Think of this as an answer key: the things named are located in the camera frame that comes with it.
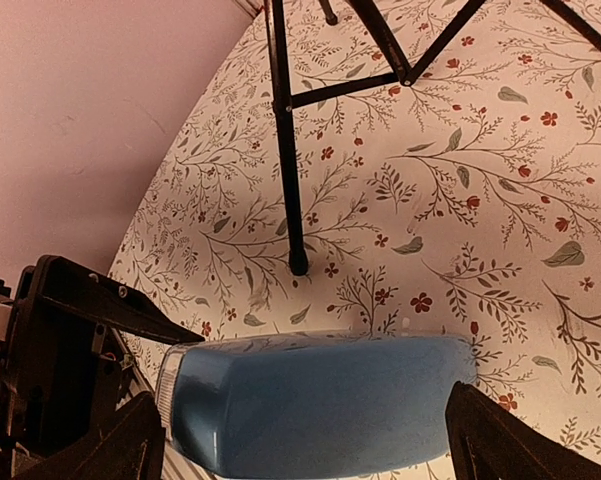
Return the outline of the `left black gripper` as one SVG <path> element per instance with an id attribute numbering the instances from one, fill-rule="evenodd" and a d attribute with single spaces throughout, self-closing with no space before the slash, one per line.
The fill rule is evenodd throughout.
<path id="1" fill-rule="evenodd" d="M 0 279 L 0 452 L 48 457 L 109 418 L 123 398 L 113 328 L 155 342 L 200 343 L 144 293 L 45 255 L 12 291 Z"/>

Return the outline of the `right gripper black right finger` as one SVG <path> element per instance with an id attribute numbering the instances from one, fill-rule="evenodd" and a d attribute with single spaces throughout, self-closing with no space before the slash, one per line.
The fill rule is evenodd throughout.
<path id="1" fill-rule="evenodd" d="M 601 479 L 601 465 L 537 433 L 470 384 L 453 385 L 445 421 L 457 479 Z"/>

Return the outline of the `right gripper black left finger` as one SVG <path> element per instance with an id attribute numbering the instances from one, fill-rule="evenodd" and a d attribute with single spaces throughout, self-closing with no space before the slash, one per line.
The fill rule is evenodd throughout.
<path id="1" fill-rule="evenodd" d="M 154 398 L 143 391 L 100 426 L 18 479 L 159 479 L 165 429 Z"/>

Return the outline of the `blue metronome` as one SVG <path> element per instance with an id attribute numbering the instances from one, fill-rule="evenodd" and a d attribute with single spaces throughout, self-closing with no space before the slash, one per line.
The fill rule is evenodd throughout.
<path id="1" fill-rule="evenodd" d="M 155 400 L 173 447 L 227 479 L 327 479 L 443 455 L 469 344 L 431 335 L 318 331 L 179 344 Z"/>

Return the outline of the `black music stand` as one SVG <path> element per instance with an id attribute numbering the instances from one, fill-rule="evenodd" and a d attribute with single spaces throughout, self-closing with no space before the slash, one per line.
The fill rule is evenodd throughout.
<path id="1" fill-rule="evenodd" d="M 265 271 L 601 279 L 601 1 L 266 4 L 283 183 Z"/>

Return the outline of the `floral table mat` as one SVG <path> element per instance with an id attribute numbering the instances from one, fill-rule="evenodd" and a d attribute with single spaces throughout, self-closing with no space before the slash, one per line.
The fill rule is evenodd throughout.
<path id="1" fill-rule="evenodd" d="M 466 337 L 504 410 L 601 465 L 601 53 L 489 1 L 417 82 L 298 109 L 306 276 L 288 235 L 266 26 L 189 114 L 111 267 L 213 340 Z"/>

